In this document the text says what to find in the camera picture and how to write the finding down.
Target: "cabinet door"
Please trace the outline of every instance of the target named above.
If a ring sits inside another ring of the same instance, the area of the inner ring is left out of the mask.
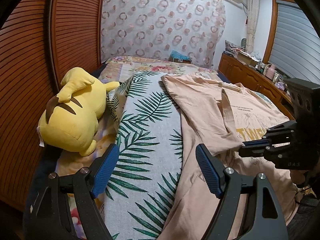
[[[243,82],[243,77],[245,76],[245,69],[243,65],[233,64],[230,66],[230,73],[227,77],[232,84]]]
[[[223,57],[219,65],[219,71],[226,76],[228,68],[229,68],[229,61],[227,58]]]
[[[267,83],[259,84],[258,92],[268,97],[274,104],[276,104],[281,98],[280,94],[276,90],[272,89]]]
[[[258,83],[260,82],[260,78],[253,73],[251,70],[247,70],[242,85],[252,91],[257,91]]]

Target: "plush toy tail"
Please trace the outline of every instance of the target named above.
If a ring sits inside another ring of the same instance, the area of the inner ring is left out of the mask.
[[[69,101],[74,92],[77,92],[94,83],[94,77],[83,68],[70,69],[61,81],[63,88],[57,94],[59,103]]]
[[[104,84],[104,86],[106,87],[106,91],[107,93],[113,89],[116,89],[118,86],[120,86],[120,83],[117,81],[111,81],[107,84]]]

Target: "blue gripper pad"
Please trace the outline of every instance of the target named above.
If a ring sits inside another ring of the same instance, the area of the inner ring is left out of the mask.
[[[210,192],[215,194],[217,198],[222,198],[225,188],[224,166],[222,162],[212,157],[204,144],[199,144],[196,147],[196,160]]]
[[[270,141],[268,139],[261,139],[261,140],[254,140],[254,141],[246,141],[242,142],[244,146],[252,146],[252,145],[261,145],[261,144],[268,144]]]
[[[103,156],[96,158],[91,164],[90,169],[93,174],[95,174],[93,180],[93,188],[91,190],[94,198],[97,198],[99,194],[105,191],[111,173],[113,172],[119,159],[119,154],[119,147],[115,144],[111,144],[105,151]]]

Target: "window blind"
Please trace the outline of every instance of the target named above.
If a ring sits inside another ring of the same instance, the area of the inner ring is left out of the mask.
[[[287,74],[320,84],[320,39],[296,3],[276,0],[278,19],[269,62]]]

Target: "palm leaf print blanket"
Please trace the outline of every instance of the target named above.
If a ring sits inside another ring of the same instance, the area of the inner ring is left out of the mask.
[[[108,182],[105,223],[114,239],[156,239],[174,202],[181,174],[178,106],[161,81],[142,71],[108,93],[119,161]]]

